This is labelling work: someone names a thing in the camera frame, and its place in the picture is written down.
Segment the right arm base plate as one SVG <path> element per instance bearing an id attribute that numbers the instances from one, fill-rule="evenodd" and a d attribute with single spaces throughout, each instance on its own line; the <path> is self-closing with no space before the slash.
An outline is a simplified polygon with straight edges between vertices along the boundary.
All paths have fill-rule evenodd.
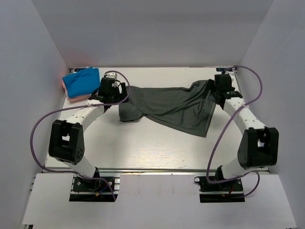
<path id="1" fill-rule="evenodd" d="M 199 186 L 200 203 L 238 203 L 245 202 L 241 180 L 221 184 L 211 184 L 206 177 L 195 177 Z"/>

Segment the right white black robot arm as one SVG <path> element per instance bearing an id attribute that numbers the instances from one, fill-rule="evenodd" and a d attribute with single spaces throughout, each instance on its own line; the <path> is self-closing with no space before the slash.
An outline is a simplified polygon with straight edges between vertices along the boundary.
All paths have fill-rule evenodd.
<path id="1" fill-rule="evenodd" d="M 279 132 L 275 127 L 267 127 L 258 120 L 241 93 L 232 86 L 229 74 L 216 74 L 211 92 L 216 104 L 230 115 L 230 120 L 234 121 L 243 135 L 236 158 L 219 166 L 211 181 L 220 190 L 227 190 L 233 179 L 277 163 Z"/>

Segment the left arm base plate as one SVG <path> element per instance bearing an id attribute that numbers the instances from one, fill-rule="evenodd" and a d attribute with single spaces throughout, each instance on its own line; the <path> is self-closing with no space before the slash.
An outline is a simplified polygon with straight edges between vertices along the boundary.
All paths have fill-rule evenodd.
<path id="1" fill-rule="evenodd" d="M 120 178 L 103 177 L 102 180 L 86 180 L 74 177 L 71 185 L 70 202 L 115 202 L 118 197 Z"/>

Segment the dark grey t-shirt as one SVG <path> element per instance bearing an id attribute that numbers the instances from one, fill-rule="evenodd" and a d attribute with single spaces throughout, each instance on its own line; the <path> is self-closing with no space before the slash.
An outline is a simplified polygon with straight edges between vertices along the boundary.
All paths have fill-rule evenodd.
<path id="1" fill-rule="evenodd" d="M 121 122 L 146 117 L 166 127 L 206 137 L 215 109 L 212 80 L 193 82 L 189 88 L 140 88 L 131 86 L 129 101 L 119 105 Z"/>

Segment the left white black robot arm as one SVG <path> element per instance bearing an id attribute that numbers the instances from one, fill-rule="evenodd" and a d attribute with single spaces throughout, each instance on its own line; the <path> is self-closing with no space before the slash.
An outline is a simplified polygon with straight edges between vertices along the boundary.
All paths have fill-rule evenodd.
<path id="1" fill-rule="evenodd" d="M 49 156 L 66 164 L 85 178 L 89 190 L 100 187 L 98 169 L 85 157 L 84 132 L 112 104 L 127 102 L 126 84 L 117 80 L 117 73 L 106 73 L 100 86 L 90 95 L 87 105 L 65 120 L 55 120 L 51 127 Z"/>

